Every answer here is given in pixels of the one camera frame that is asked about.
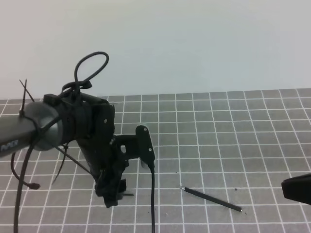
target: black bracket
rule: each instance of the black bracket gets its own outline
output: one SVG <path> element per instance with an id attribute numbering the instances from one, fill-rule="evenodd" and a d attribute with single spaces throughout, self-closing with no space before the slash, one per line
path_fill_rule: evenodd
<path id="1" fill-rule="evenodd" d="M 144 125 L 138 125 L 135 135 L 114 136 L 111 143 L 112 161 L 110 166 L 102 170 L 96 179 L 95 192 L 103 197 L 106 207 L 118 205 L 126 190 L 126 182 L 122 173 L 129 166 L 128 160 L 140 158 L 149 167 L 154 165 L 155 153 L 149 130 Z"/>

